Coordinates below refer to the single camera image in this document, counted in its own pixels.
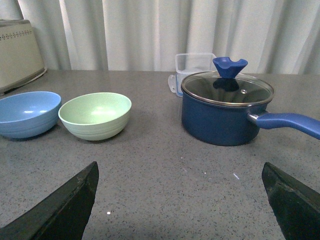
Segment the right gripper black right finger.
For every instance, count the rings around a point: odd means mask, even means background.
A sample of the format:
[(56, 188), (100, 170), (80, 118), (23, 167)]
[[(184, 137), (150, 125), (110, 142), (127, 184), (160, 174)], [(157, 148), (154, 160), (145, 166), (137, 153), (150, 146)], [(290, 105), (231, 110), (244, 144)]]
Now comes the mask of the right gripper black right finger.
[(320, 238), (320, 194), (266, 162), (261, 178), (269, 205), (287, 240)]

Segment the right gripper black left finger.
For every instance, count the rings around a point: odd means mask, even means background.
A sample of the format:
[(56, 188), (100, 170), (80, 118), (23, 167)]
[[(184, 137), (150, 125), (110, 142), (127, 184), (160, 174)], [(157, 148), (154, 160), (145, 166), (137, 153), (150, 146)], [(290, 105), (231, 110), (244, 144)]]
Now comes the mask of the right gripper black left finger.
[(99, 182), (93, 161), (32, 209), (0, 229), (2, 240), (80, 240)]

